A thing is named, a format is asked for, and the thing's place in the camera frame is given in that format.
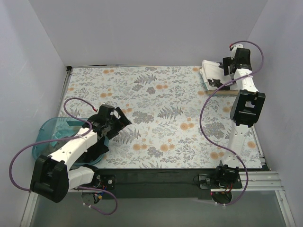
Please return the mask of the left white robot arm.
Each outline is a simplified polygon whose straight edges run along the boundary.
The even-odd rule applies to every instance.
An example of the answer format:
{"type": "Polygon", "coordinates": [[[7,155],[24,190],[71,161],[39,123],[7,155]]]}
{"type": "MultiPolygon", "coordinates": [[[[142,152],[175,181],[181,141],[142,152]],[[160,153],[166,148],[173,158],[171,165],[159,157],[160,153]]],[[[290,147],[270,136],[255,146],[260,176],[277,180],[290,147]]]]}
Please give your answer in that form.
{"type": "Polygon", "coordinates": [[[55,152],[37,158],[30,190],[58,203],[76,187],[98,188],[101,178],[96,174],[96,167],[89,165],[89,161],[78,168],[73,168],[73,165],[80,157],[98,157],[108,152],[106,140],[117,136],[130,124],[131,121],[119,107],[101,105],[97,114],[84,121],[74,139],[55,152]]]}

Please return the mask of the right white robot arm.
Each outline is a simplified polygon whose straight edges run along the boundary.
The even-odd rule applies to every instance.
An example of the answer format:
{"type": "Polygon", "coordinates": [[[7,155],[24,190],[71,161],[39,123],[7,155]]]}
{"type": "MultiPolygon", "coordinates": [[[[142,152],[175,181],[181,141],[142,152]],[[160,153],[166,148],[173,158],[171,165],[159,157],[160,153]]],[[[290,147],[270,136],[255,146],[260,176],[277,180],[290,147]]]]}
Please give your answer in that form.
{"type": "Polygon", "coordinates": [[[235,80],[238,88],[230,119],[232,129],[227,145],[227,153],[220,160],[214,174],[214,182],[220,188],[231,188],[239,180],[239,156],[251,127],[259,120],[266,98],[256,88],[250,63],[250,49],[237,44],[230,47],[231,57],[223,58],[224,75],[235,80]]]}

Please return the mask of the white t shirt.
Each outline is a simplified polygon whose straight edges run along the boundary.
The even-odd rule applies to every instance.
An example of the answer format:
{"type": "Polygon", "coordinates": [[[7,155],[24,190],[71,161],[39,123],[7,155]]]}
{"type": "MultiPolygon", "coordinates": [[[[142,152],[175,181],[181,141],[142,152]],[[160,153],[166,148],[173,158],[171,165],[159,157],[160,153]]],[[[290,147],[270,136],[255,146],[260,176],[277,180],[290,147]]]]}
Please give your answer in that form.
{"type": "Polygon", "coordinates": [[[200,70],[203,71],[207,78],[208,90],[216,90],[221,85],[231,81],[229,75],[224,75],[222,62],[202,60],[202,67],[200,70]]]}

